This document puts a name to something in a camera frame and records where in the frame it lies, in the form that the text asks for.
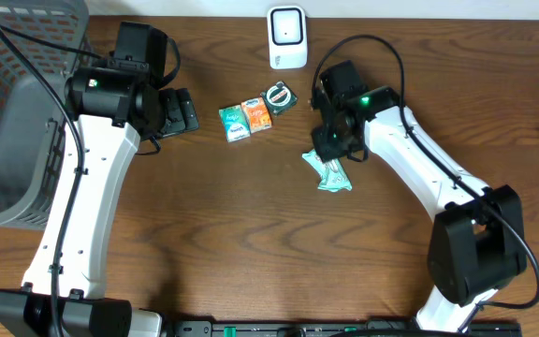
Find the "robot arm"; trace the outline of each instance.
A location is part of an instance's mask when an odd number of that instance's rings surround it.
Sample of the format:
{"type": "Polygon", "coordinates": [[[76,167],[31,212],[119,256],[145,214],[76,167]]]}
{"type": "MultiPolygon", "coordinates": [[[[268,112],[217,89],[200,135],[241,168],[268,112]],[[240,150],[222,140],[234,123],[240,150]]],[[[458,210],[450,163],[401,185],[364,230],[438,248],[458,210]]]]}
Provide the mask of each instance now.
{"type": "MultiPolygon", "coordinates": [[[[109,118],[81,115],[76,122],[83,141],[85,168],[76,202],[68,223],[61,258],[59,295],[69,297],[80,292],[84,299],[102,299],[106,289],[109,234],[124,175],[140,143],[137,130],[130,124],[112,126],[109,118]]],[[[53,247],[76,167],[76,144],[66,137],[60,180],[55,191],[51,215],[35,258],[22,279],[39,294],[51,293],[53,247]]]]}
{"type": "Polygon", "coordinates": [[[404,127],[401,98],[388,87],[369,91],[350,61],[326,69],[320,79],[320,87],[313,90],[313,106],[321,110],[323,121],[312,132],[316,152],[324,162],[342,156],[361,161],[352,156],[361,150],[363,159],[369,152],[378,154],[411,188],[434,223],[428,268],[435,288],[415,322],[423,330],[464,330],[475,305],[527,266],[525,253],[480,203],[512,219],[522,235],[517,194],[508,186],[492,190],[462,168],[425,133],[408,107],[404,122],[412,129],[404,127]],[[457,179],[453,181],[417,143],[457,179]],[[457,187],[459,180],[481,200],[457,187]],[[486,228],[476,233],[477,224],[486,228]]]}
{"type": "MultiPolygon", "coordinates": [[[[446,154],[421,128],[409,108],[405,108],[404,113],[421,142],[474,191],[483,195],[483,190],[488,185],[475,178],[446,154]]],[[[431,221],[449,202],[462,205],[473,199],[465,191],[457,188],[454,182],[406,136],[398,107],[376,113],[374,119],[365,123],[364,135],[365,144],[370,151],[382,157],[399,174],[421,201],[431,221]]]]}
{"type": "MultiPolygon", "coordinates": [[[[422,143],[474,191],[479,191],[483,196],[484,189],[488,185],[475,178],[446,154],[417,123],[409,108],[405,108],[404,113],[408,124],[413,127],[422,143]]],[[[378,154],[399,174],[421,201],[432,221],[436,214],[444,211],[446,204],[454,202],[462,205],[473,200],[465,191],[457,188],[407,137],[398,107],[378,112],[373,120],[365,123],[364,135],[369,150],[378,154]]],[[[481,300],[489,299],[496,292],[497,289],[487,290],[477,295],[471,303],[459,306],[447,300],[435,286],[428,302],[417,313],[415,321],[423,330],[457,332],[473,314],[475,305],[481,300]]]]}

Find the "green switch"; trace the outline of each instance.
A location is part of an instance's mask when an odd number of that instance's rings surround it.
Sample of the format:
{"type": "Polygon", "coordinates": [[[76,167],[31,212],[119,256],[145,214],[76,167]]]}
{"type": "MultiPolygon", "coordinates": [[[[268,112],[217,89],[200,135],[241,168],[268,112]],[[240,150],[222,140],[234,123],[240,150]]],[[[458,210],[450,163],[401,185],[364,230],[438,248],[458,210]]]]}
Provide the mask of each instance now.
{"type": "Polygon", "coordinates": [[[225,327],[224,337],[236,337],[236,328],[225,327]]]}

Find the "wooden table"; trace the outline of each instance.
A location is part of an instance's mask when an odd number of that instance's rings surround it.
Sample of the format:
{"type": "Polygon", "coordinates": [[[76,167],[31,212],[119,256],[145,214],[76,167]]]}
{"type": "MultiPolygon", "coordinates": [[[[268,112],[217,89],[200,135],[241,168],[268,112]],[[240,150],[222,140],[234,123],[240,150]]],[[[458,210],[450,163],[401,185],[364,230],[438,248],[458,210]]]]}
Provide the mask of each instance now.
{"type": "MultiPolygon", "coordinates": [[[[201,127],[133,160],[111,235],[108,297],[174,318],[415,314],[432,288],[432,224],[421,204],[377,156],[343,160],[354,187],[336,194],[318,191],[300,158],[320,123],[307,104],[314,68],[329,47],[360,33],[399,50],[407,102],[434,140],[475,176],[520,194],[539,257],[539,22],[309,19],[308,65],[275,71],[265,19],[94,17],[88,34],[97,51],[113,49],[122,20],[178,41],[182,68],[172,86],[190,90],[201,127]],[[296,107],[271,130],[228,144],[218,109],[278,80],[299,96],[296,107]]],[[[377,44],[353,42],[329,63],[345,59],[370,86],[399,88],[396,63],[377,44]]],[[[0,287],[20,285],[40,237],[0,229],[0,287]]],[[[497,299],[524,301],[533,291],[528,269],[497,299]]],[[[539,335],[539,305],[479,317],[516,318],[526,336],[539,335]]]]}

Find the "gray laundry basket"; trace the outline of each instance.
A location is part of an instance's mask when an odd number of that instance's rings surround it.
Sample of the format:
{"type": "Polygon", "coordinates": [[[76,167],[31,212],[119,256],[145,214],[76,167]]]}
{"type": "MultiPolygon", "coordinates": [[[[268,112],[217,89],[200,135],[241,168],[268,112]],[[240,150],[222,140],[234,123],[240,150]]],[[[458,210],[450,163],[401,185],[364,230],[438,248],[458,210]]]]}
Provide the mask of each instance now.
{"type": "MultiPolygon", "coordinates": [[[[0,0],[0,24],[27,35],[88,49],[82,0],[0,0]]],[[[63,97],[65,76],[86,59],[7,36],[63,97]]],[[[61,112],[0,40],[0,226],[47,225],[63,160],[61,112]]]]}

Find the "orange box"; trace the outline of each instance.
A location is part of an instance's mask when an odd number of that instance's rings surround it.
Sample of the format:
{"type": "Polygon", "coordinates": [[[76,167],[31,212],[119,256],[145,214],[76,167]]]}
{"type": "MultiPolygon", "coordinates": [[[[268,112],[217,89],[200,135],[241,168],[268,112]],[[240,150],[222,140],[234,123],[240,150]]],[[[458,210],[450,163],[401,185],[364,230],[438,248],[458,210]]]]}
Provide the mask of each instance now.
{"type": "Polygon", "coordinates": [[[271,117],[263,98],[257,97],[240,103],[249,122],[251,133],[271,128],[271,117]]]}

